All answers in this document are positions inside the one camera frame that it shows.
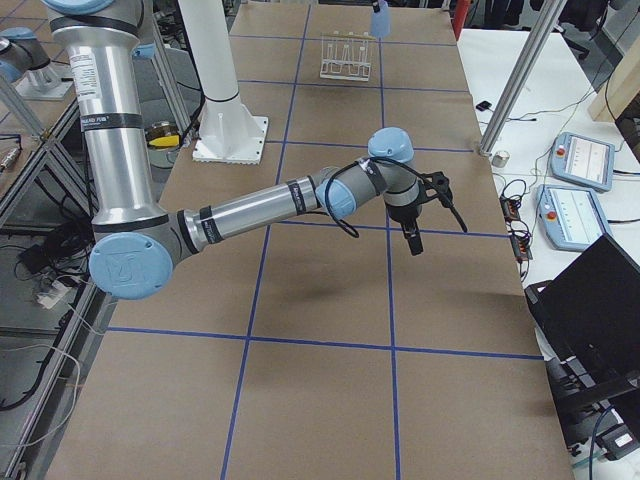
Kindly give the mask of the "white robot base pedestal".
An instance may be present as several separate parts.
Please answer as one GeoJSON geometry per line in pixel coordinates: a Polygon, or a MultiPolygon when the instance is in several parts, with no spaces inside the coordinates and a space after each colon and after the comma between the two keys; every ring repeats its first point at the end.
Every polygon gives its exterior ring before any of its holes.
{"type": "Polygon", "coordinates": [[[242,102],[223,3],[187,0],[179,7],[205,98],[194,159],[259,163],[269,120],[242,102]]]}

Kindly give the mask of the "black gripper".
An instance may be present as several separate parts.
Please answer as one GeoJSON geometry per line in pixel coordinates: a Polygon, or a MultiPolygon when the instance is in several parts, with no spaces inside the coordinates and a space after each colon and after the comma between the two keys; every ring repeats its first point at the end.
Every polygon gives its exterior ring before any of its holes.
{"type": "Polygon", "coordinates": [[[417,223],[417,219],[420,216],[420,205],[416,203],[404,206],[389,205],[388,215],[393,221],[397,222],[401,226],[404,239],[409,246],[411,255],[417,256],[422,254],[424,248],[420,229],[417,223]]]}

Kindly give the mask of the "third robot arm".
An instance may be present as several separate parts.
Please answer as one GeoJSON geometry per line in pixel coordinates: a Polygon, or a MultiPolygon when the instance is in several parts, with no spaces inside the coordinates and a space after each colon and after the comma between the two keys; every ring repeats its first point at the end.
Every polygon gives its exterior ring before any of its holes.
{"type": "Polygon", "coordinates": [[[70,68],[54,63],[26,27],[1,32],[1,76],[26,100],[61,101],[73,86],[70,68]]]}

